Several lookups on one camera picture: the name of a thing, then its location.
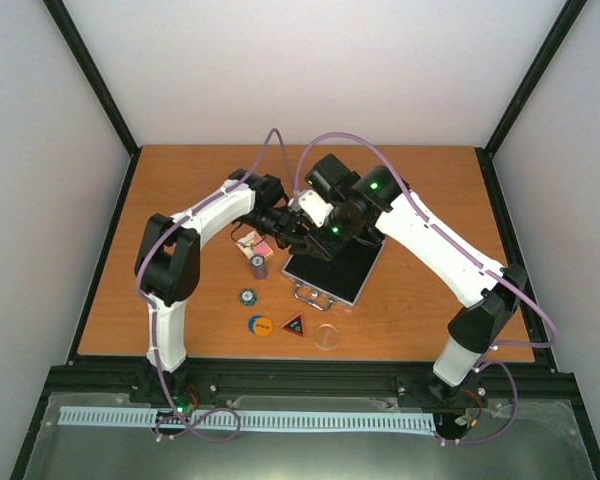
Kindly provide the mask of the aluminium poker case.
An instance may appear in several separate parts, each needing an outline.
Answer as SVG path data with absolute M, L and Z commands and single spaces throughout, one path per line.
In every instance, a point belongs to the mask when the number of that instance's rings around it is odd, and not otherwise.
M 382 240 L 366 245 L 352 240 L 330 261 L 290 256 L 282 274 L 293 283 L 295 299 L 322 312 L 334 304 L 351 309 L 358 302 L 385 243 Z

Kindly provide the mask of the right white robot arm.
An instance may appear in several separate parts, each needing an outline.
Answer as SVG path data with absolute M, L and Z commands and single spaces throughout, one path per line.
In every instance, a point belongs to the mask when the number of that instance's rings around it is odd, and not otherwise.
M 363 232 L 389 237 L 411 252 L 461 304 L 448 324 L 449 339 L 433 373 L 460 386 L 518 310 L 524 269 L 508 267 L 462 239 L 412 194 L 392 169 L 378 165 L 365 176 L 337 158 L 323 158 L 305 176 L 299 204 L 316 230 L 315 245 L 332 255 Z

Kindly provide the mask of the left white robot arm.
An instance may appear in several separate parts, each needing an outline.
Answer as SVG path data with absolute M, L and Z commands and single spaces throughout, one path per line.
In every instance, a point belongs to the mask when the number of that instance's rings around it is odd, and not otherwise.
M 147 358 L 160 370 L 152 388 L 164 401 L 177 402 L 188 390 L 187 376 L 177 369 L 187 357 L 186 304 L 200 280 L 202 248 L 234 222 L 273 237 L 281 249 L 304 247 L 310 223 L 301 212 L 278 205 L 287 199 L 279 178 L 238 169 L 196 205 L 147 221 L 134 267 L 135 290 L 148 308 Z

